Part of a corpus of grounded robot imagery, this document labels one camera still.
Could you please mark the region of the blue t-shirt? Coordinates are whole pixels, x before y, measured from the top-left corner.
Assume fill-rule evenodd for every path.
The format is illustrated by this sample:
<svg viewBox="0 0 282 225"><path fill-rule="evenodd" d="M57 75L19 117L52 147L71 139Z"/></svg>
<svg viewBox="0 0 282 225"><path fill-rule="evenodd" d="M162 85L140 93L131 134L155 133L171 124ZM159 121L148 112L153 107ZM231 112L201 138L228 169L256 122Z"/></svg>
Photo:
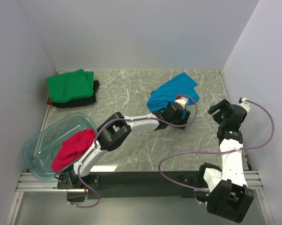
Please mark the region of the blue t-shirt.
<svg viewBox="0 0 282 225"><path fill-rule="evenodd" d="M168 105L175 102L179 94L188 95L195 102L198 102L199 95L194 89L197 85L196 81L183 72L152 91L147 101L147 107L152 113L156 111L163 112Z"/></svg>

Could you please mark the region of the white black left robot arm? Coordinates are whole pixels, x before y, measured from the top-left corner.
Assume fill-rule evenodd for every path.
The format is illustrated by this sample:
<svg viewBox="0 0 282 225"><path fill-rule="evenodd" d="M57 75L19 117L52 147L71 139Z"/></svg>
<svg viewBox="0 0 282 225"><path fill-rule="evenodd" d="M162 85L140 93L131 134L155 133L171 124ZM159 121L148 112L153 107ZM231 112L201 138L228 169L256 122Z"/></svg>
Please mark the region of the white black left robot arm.
<svg viewBox="0 0 282 225"><path fill-rule="evenodd" d="M190 114L185 105L177 102L143 116L129 117L120 112L114 113L97 129L96 138L89 149L67 171L68 183L73 189L82 187L97 161L107 152L119 148L130 133L156 131L168 126L184 128Z"/></svg>

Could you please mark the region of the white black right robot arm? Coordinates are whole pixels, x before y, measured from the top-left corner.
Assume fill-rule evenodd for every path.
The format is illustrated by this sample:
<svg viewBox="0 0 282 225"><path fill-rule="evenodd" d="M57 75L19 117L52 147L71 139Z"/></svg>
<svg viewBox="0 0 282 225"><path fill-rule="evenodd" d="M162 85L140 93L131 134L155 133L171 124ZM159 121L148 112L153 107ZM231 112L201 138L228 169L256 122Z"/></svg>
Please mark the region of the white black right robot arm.
<svg viewBox="0 0 282 225"><path fill-rule="evenodd" d="M204 163L197 175L197 183L210 191L207 197L208 213L241 223L253 202L245 180L242 147L243 135L239 130L251 105L246 98L231 104L223 99L210 107L208 113L219 125L217 138L222 155L222 167Z"/></svg>

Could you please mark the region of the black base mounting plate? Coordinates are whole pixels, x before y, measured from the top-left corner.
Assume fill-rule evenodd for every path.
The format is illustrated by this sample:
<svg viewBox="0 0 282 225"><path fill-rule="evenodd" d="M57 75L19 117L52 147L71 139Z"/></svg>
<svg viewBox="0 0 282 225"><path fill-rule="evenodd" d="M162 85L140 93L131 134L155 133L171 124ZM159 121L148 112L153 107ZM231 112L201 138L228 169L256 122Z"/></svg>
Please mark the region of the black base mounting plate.
<svg viewBox="0 0 282 225"><path fill-rule="evenodd" d="M83 180L95 189L102 198L121 197L169 197L194 198L206 195L208 185L198 171L164 172L169 178L182 184L202 188L202 191L182 187L155 172L91 172Z"/></svg>

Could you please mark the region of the black folded t-shirt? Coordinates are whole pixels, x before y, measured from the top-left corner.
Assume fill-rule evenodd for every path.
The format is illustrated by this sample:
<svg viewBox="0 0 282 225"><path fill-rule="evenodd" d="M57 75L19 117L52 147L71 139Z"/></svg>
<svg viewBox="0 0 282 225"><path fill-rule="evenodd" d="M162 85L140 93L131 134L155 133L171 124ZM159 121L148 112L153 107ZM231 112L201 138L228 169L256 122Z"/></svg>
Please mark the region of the black folded t-shirt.
<svg viewBox="0 0 282 225"><path fill-rule="evenodd" d="M96 102L96 92L100 87L100 83L98 80L94 80L93 82L93 96L88 97L88 98L83 98L83 99L78 99L78 100L72 100L66 103L54 103L52 102L52 106L57 107L57 108L76 108L76 107L84 107L88 105L92 105Z"/></svg>

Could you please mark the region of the green folded t-shirt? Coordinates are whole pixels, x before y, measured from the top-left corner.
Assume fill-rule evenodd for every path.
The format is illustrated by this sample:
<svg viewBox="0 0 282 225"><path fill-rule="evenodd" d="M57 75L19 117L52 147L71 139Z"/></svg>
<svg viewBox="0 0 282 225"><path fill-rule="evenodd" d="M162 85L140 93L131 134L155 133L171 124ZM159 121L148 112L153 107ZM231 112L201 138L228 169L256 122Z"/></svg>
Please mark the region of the green folded t-shirt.
<svg viewBox="0 0 282 225"><path fill-rule="evenodd" d="M94 96L94 73L83 69L45 79L52 103L67 103Z"/></svg>

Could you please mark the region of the crimson crumpled t-shirt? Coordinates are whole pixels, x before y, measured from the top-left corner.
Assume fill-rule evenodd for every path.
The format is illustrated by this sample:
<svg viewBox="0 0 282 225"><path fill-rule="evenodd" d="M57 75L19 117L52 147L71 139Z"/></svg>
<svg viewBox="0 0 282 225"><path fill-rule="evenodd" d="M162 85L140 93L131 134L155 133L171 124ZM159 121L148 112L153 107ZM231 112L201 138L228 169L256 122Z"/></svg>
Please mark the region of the crimson crumpled t-shirt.
<svg viewBox="0 0 282 225"><path fill-rule="evenodd" d="M79 159L92 145L96 137L94 129L84 129L62 142L62 147L55 156L51 169L58 173Z"/></svg>

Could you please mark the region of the red folded t-shirt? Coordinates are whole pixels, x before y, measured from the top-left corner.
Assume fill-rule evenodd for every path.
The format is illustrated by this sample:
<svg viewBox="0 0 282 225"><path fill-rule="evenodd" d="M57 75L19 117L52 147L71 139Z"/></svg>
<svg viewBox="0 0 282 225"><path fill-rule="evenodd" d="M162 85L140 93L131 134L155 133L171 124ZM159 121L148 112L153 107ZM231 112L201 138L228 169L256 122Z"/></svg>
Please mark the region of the red folded t-shirt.
<svg viewBox="0 0 282 225"><path fill-rule="evenodd" d="M50 98L47 99L46 104L47 104L47 105L52 105L52 102L50 101Z"/></svg>

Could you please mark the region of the clear plastic bin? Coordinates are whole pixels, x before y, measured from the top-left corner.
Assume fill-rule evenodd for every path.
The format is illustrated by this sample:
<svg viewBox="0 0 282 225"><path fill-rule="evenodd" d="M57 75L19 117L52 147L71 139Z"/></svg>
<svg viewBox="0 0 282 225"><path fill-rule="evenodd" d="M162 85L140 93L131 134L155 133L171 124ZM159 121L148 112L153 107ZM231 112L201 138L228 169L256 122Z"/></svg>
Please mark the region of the clear plastic bin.
<svg viewBox="0 0 282 225"><path fill-rule="evenodd" d="M38 180L49 180L57 175L52 162L62 143L87 128L97 130L95 124L83 113L70 114L27 141L22 156L31 174Z"/></svg>

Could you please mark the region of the aluminium frame rail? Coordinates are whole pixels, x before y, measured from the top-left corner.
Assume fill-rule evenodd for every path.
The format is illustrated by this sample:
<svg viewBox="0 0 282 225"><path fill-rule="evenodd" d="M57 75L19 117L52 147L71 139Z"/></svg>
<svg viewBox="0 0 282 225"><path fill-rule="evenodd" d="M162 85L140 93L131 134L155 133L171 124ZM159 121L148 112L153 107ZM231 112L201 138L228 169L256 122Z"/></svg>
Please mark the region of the aluminium frame rail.
<svg viewBox="0 0 282 225"><path fill-rule="evenodd" d="M191 186L191 180L198 175L197 171L172 171L164 172L166 176ZM245 181L251 189L263 189L260 176L257 171L245 171ZM83 180L95 190L108 187L166 187L174 186L175 183L164 178L159 172L91 172ZM21 174L16 191L17 192L52 192L52 191L76 191L82 192L85 186L81 184L73 187L67 174L61 174L59 179L38 180L31 173Z"/></svg>

